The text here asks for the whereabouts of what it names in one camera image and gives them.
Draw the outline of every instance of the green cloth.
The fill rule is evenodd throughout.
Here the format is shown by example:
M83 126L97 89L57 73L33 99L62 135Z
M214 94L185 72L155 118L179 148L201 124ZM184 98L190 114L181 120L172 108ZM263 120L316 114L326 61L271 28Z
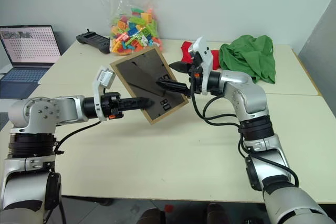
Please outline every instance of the green cloth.
M275 83L273 42L266 35L258 38L243 35L230 45L222 44L219 50L219 64L222 69L249 74L254 83L260 79Z

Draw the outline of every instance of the red cloth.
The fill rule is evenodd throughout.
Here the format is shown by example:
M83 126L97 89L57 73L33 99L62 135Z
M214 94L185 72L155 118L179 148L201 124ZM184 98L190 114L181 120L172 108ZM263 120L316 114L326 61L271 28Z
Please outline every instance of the red cloth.
M191 46L191 42L185 41L183 42L182 46L181 46L181 50L182 50L182 60L181 62L185 62L185 63L193 63L193 60L191 59L190 54L188 53L188 48ZM213 55L213 65L212 68L214 70L217 70L218 68L220 68L219 65L219 50L211 50L211 53Z

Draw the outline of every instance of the wooden picture frame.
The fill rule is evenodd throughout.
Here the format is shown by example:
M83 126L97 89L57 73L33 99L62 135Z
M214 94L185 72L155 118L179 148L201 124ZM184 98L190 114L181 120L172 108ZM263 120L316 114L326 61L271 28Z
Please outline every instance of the wooden picture frame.
M132 97L142 96L155 101L153 106L156 107L150 107L142 110L144 116L150 124L160 121L189 103L184 95L165 91L155 83L156 77L159 75L164 79L176 81L172 70L168 66L157 46L146 47L139 52L135 52L129 56L123 57L120 60L112 62L110 66Z

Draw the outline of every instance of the floor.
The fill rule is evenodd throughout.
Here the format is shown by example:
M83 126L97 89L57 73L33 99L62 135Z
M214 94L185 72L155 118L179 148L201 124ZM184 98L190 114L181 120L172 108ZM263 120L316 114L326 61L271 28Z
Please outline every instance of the floor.
M111 206L101 206L95 202L62 198L67 224L136 224L139 217L150 208L166 212L167 224L204 224L204 212L209 202L177 200L115 199ZM264 204L220 202L231 223L247 223L247 218L257 217L269 224ZM52 213L48 224L61 224L59 209Z

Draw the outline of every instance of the laptop screen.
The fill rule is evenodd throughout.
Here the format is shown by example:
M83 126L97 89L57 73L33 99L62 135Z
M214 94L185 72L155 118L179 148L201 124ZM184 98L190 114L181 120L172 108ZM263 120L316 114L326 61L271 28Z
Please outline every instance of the laptop screen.
M0 26L0 39L13 66L51 66L60 57L51 26Z

